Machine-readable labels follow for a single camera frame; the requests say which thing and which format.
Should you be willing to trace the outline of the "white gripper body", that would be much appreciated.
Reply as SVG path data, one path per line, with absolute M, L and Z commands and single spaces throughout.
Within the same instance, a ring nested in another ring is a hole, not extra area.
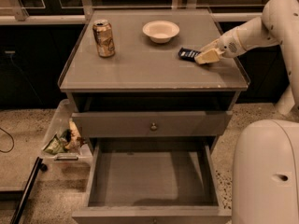
M 225 32 L 218 40 L 218 48 L 224 58 L 234 58 L 245 52 L 236 28 Z

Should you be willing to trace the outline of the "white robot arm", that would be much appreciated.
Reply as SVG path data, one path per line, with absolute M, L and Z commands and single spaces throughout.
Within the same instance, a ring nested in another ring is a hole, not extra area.
M 269 0 L 261 16 L 235 27 L 200 49 L 199 64 L 234 58 L 259 47 L 280 46 L 275 62 L 254 54 L 245 69 L 249 94 L 275 101 L 286 115 L 299 103 L 299 3 Z M 232 224 L 299 224 L 299 125 L 264 119 L 240 134 L 233 164 Z

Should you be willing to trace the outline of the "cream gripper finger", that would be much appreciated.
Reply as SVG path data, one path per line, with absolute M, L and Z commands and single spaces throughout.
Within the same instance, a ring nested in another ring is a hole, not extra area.
M 194 59 L 198 64 L 215 63 L 221 59 L 223 53 L 224 50 L 218 48 L 201 49 Z
M 201 52 L 210 50 L 210 49 L 218 49 L 219 48 L 219 39 L 215 39 L 212 42 L 210 42 L 209 44 L 203 46 L 200 48 Z

